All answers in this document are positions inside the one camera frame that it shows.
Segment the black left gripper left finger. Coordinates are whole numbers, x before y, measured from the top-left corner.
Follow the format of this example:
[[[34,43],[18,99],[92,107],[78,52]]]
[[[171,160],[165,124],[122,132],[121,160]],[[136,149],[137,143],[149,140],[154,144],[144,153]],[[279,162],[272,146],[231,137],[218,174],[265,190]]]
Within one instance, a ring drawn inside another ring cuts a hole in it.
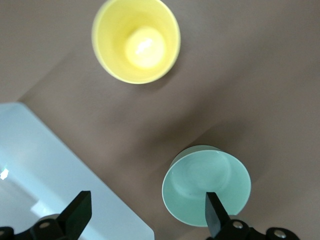
[[[81,191],[60,213],[42,218],[29,230],[31,240],[78,240],[92,218],[92,194]]]

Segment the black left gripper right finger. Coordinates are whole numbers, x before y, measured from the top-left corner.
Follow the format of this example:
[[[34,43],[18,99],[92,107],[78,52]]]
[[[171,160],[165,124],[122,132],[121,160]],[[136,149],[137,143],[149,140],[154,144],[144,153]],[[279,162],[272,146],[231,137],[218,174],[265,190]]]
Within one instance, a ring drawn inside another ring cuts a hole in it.
[[[210,232],[206,240],[266,240],[244,221],[231,219],[215,192],[206,193],[205,220]]]

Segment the mint green bowl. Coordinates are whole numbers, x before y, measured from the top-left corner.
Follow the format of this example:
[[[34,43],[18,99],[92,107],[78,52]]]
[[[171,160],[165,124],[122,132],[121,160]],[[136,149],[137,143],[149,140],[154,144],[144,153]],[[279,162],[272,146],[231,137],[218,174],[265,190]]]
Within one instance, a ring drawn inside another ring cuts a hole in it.
[[[231,216],[238,215],[251,194],[251,178],[233,155],[210,145],[195,145],[172,161],[162,183],[162,199],[168,212],[180,222],[206,227],[206,193],[217,194]]]

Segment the yellow plastic cup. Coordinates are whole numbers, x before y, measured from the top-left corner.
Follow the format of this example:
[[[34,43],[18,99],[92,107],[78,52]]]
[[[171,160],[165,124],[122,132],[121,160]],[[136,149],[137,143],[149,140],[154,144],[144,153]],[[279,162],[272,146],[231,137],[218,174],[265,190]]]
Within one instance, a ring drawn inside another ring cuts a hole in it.
[[[166,75],[181,49],[178,22],[162,0],[107,0],[92,25],[100,65],[129,84],[148,84]]]

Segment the clear plastic storage bin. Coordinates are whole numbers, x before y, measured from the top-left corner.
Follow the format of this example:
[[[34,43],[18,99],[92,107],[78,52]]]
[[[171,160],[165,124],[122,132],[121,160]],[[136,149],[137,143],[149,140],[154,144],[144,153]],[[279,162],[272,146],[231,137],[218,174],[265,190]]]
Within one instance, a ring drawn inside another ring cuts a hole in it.
[[[0,227],[20,233],[81,191],[92,216],[79,240],[155,240],[153,230],[26,105],[0,103]]]

